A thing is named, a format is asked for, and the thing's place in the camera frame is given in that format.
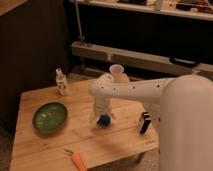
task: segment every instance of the blue object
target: blue object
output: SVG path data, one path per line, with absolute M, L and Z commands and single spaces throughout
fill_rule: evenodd
M 105 115 L 100 115 L 100 118 L 97 121 L 97 124 L 100 125 L 100 126 L 107 127 L 107 126 L 110 125 L 110 122 L 111 122 L 110 116 L 105 114 Z

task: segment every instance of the white cup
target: white cup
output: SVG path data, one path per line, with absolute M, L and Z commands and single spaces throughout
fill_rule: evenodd
M 124 72 L 124 67 L 122 65 L 113 64 L 109 67 L 109 71 L 112 74 L 112 76 L 114 77 L 114 81 L 116 83 L 121 82 L 121 76 Z

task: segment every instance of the shelf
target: shelf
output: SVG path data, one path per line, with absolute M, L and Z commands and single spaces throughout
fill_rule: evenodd
M 192 8 L 192 11 L 179 10 L 176 9 L 176 0 L 147 0 L 146 5 L 119 3 L 116 0 L 77 0 L 77 2 L 84 5 L 213 21 L 213 9 L 212 14 L 198 12 L 195 8 Z

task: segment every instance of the wall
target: wall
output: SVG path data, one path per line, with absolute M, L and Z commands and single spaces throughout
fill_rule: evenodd
M 62 0 L 31 0 L 0 17 L 0 124 L 15 130 L 20 94 L 55 85 L 68 72 L 69 40 Z

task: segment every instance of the table leg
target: table leg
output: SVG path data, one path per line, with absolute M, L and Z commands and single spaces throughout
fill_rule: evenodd
M 145 152 L 140 153 L 140 154 L 138 155 L 138 158 L 136 159 L 136 163 L 137 163 L 137 164 L 141 162 L 141 160 L 142 160 L 143 157 L 144 157 L 144 154 L 145 154 Z

